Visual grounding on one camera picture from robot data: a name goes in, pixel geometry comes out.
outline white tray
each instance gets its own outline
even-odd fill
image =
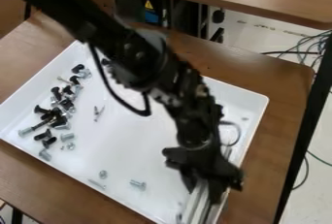
[[[49,149],[52,159],[47,162],[38,155],[41,143],[33,140],[46,127],[24,138],[17,130],[40,122],[34,107],[39,104],[48,109],[50,89],[65,85],[57,76],[68,79],[71,68],[79,63],[91,70],[92,78],[83,81],[84,89],[75,102],[77,112],[70,119],[72,129],[52,130],[58,138],[62,133],[74,132],[76,148],[61,150],[63,142],[58,141]],[[205,82],[224,106],[224,119],[241,126],[242,137],[230,157],[241,165],[269,100],[217,80],[205,78]],[[137,108],[143,106],[140,94],[111,84],[125,101]],[[93,120],[94,106],[105,106],[98,122]],[[151,110],[152,116],[140,117],[118,104],[106,91],[87,47],[74,42],[0,106],[0,138],[155,222],[176,223],[189,194],[179,172],[167,168],[161,154],[164,147],[177,146],[176,128],[163,107],[153,100]],[[108,172],[106,179],[98,176],[102,170]],[[91,184],[89,179],[106,185],[106,189]],[[147,189],[138,190],[129,184],[130,179],[144,181]]]

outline yellow warning sticker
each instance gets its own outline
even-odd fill
[[[151,2],[149,0],[146,3],[146,9],[153,10],[153,6],[152,6],[152,4],[151,4]]]

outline black metal leg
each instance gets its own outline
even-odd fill
[[[332,85],[332,35],[330,35],[326,51],[321,59],[320,67],[315,77],[315,82],[308,97],[307,107],[302,119],[300,131],[296,140],[293,155],[283,185],[282,195],[279,200],[274,224],[281,220],[284,207],[288,201],[302,161],[306,155],[310,141],[319,121],[320,114]]]
[[[17,208],[13,208],[12,224],[22,224],[23,214]]]

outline black robotic arm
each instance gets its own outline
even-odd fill
[[[163,104],[178,128],[180,147],[165,148],[168,166],[180,170],[188,190],[198,177],[209,183],[211,203],[227,187],[242,189],[243,173],[220,152],[218,124],[222,106],[216,104],[198,71],[167,47],[161,35],[135,31],[110,17],[90,0],[25,0],[62,24],[76,39],[88,43],[110,93],[126,108],[150,115],[148,95]],[[127,105],[110,88],[96,49],[107,57],[106,67],[124,86],[142,93],[145,110]]]

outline bolt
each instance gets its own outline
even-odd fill
[[[95,186],[98,186],[99,188],[102,188],[103,190],[106,189],[106,185],[102,185],[99,182],[96,182],[95,180],[88,179],[88,181],[91,182],[92,184],[94,184]]]
[[[50,111],[41,108],[39,105],[36,105],[36,107],[34,109],[34,112],[35,113],[37,113],[37,112],[39,112],[39,113],[49,113]]]
[[[69,144],[67,144],[67,149],[69,149],[69,150],[74,150],[75,149],[75,144],[74,143],[69,143]]]
[[[72,76],[69,78],[69,81],[71,81],[74,85],[81,85],[80,82],[78,81],[78,76]]]
[[[62,142],[66,142],[68,140],[73,140],[75,138],[75,134],[74,133],[70,133],[70,134],[61,134],[60,135],[60,139]]]
[[[130,184],[141,189],[141,190],[146,190],[147,188],[147,184],[145,182],[140,182],[140,181],[136,181],[136,180],[130,180]]]
[[[23,130],[18,130],[18,135],[23,138],[25,135],[27,135],[31,132],[33,132],[33,129],[31,127],[28,127]]]
[[[53,93],[55,99],[57,101],[61,101],[61,94],[60,94],[60,88],[59,87],[53,87],[51,90],[50,90],[51,93]]]
[[[72,69],[72,72],[77,74],[80,70],[84,69],[85,66],[83,64],[78,64],[77,66],[75,66],[73,69]]]
[[[48,128],[45,133],[42,133],[40,135],[36,135],[33,139],[35,141],[39,141],[39,140],[42,140],[43,138],[50,138],[50,137],[51,137],[51,132],[50,132],[50,129]]]
[[[39,156],[44,158],[46,161],[50,161],[51,155],[48,153],[48,151],[44,148],[39,152]]]
[[[51,118],[47,118],[46,120],[43,120],[43,121],[40,122],[39,124],[37,124],[37,125],[31,127],[31,129],[32,129],[33,131],[36,131],[38,128],[40,128],[40,127],[42,127],[42,126],[48,124],[50,121],[51,121]]]
[[[42,141],[44,148],[49,149],[50,145],[56,142],[56,137],[52,137],[46,141]]]
[[[99,177],[101,178],[101,179],[106,179],[107,178],[107,172],[106,171],[101,171],[100,173],[99,173]]]
[[[57,106],[59,104],[59,102],[56,100],[56,98],[54,97],[54,96],[51,96],[50,97],[50,105],[52,106],[52,107],[55,107],[55,106]]]
[[[68,95],[74,95],[74,92],[72,91],[70,85],[65,86],[65,87],[62,89],[62,92],[66,93],[66,94],[68,94]]]
[[[60,125],[60,126],[55,126],[55,127],[53,127],[54,129],[56,129],[56,130],[70,130],[71,128],[72,128],[72,125],[69,123],[69,122],[67,122],[66,124],[64,124],[64,125]]]
[[[63,79],[61,76],[57,77],[56,79],[57,79],[57,80],[60,80],[60,81],[63,81],[63,82],[66,82],[66,83],[68,83],[68,84],[73,84],[72,82]]]
[[[83,89],[83,87],[80,86],[79,84],[75,85],[75,91],[74,91],[75,98],[78,98],[82,89]]]
[[[88,69],[83,69],[83,70],[80,70],[79,72],[78,72],[78,76],[80,77],[80,78],[82,78],[82,79],[89,79],[89,78],[91,78],[91,76],[92,76],[92,74],[91,74],[91,72],[90,72],[90,70],[88,70]]]

